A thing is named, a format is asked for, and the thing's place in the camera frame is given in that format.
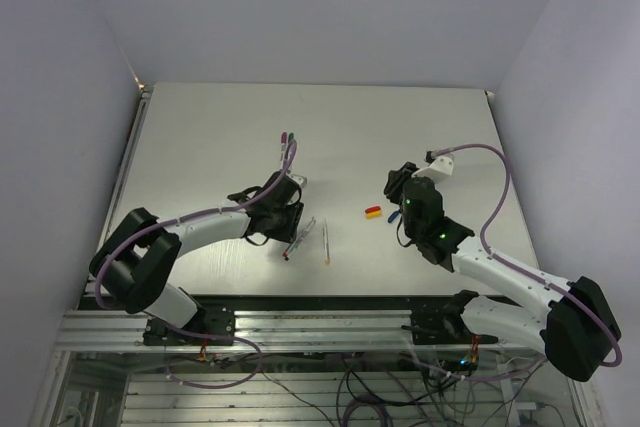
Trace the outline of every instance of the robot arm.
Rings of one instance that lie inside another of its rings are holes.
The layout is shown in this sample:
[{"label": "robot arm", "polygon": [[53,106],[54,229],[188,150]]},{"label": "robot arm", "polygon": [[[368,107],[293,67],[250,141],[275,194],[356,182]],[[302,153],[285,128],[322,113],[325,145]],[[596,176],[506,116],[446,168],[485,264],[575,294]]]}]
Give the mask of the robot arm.
[{"label": "robot arm", "polygon": [[[260,195],[280,175],[275,172],[263,187],[251,187],[228,196],[229,205],[243,204]],[[245,209],[215,215],[186,216],[176,225],[158,228],[123,250],[111,264],[103,286],[129,314],[145,311],[166,323],[191,332],[212,332],[205,310],[186,292],[167,282],[179,257],[215,242],[248,238],[260,233],[267,240],[290,243],[296,231],[304,204],[300,202],[301,186],[285,176],[268,195]],[[97,276],[105,259],[131,236],[157,224],[157,217],[144,208],[132,210],[94,256],[89,271]]]},{"label": "robot arm", "polygon": [[[443,327],[454,335],[493,335],[530,347],[545,354],[565,375],[588,380],[612,345],[582,310],[548,286],[554,284],[586,304],[619,339],[620,329],[600,287],[586,277],[569,282],[538,271],[496,250],[489,255],[471,229],[444,214],[435,183],[451,174],[452,157],[428,155],[427,161],[427,168],[406,163],[389,172],[384,193],[400,206],[405,235],[430,263],[482,282],[519,305],[462,291],[445,307]],[[497,261],[498,256],[523,272]],[[535,282],[526,273],[540,276],[546,283]]]}]

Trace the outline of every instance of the blue object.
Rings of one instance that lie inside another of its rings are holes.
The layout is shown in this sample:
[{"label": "blue object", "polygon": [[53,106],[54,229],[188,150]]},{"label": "blue object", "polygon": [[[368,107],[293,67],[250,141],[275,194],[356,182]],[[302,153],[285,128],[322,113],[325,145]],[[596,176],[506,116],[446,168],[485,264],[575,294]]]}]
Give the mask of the blue object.
[{"label": "blue object", "polygon": [[393,221],[396,220],[396,217],[400,214],[399,210],[396,210],[393,214],[391,214],[389,216],[389,218],[387,219],[387,222],[389,222],[390,224],[393,224]]}]

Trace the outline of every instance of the tabletop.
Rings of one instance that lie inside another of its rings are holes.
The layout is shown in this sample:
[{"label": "tabletop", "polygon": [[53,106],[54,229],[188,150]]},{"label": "tabletop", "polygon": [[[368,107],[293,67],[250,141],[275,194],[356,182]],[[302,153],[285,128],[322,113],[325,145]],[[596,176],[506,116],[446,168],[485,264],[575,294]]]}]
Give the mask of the tabletop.
[{"label": "tabletop", "polygon": [[[131,209],[174,217],[218,206],[278,169],[280,136],[298,141],[293,173],[308,178],[300,227],[318,225],[285,262],[286,245],[218,242],[176,262],[169,281],[194,295],[452,295],[495,293],[403,249],[382,191],[391,169],[423,162],[427,150],[469,142],[501,148],[485,92],[474,89],[159,83],[154,87],[113,215]],[[499,159],[458,152],[437,188],[445,213],[478,232],[504,182]],[[364,210],[382,207],[366,219]],[[325,265],[327,220],[331,263]],[[535,256],[511,190],[490,243],[530,265]]]}]

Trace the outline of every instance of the red and yellow object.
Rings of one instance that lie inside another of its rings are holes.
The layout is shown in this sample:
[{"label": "red and yellow object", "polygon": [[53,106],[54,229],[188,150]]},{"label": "red and yellow object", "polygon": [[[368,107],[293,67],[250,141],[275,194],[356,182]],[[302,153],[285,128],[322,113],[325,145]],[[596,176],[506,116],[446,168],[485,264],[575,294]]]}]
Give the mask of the red and yellow object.
[{"label": "red and yellow object", "polygon": [[367,217],[367,219],[380,217],[382,215],[382,209],[380,208],[379,205],[376,205],[374,207],[369,207],[368,209],[365,209],[364,215]]}]

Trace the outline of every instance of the white wall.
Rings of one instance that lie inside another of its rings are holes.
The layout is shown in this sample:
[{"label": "white wall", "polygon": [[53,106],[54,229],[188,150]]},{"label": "white wall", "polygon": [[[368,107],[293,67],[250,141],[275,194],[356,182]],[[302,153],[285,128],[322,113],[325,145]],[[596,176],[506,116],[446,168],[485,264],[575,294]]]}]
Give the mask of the white wall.
[{"label": "white wall", "polygon": [[0,423],[23,426],[82,291],[137,85],[95,0],[0,8]]},{"label": "white wall", "polygon": [[496,89],[548,0],[100,0],[144,83]]},{"label": "white wall", "polygon": [[625,360],[597,385],[615,427],[640,391],[640,0],[551,0],[495,115],[542,268],[603,287]]}]

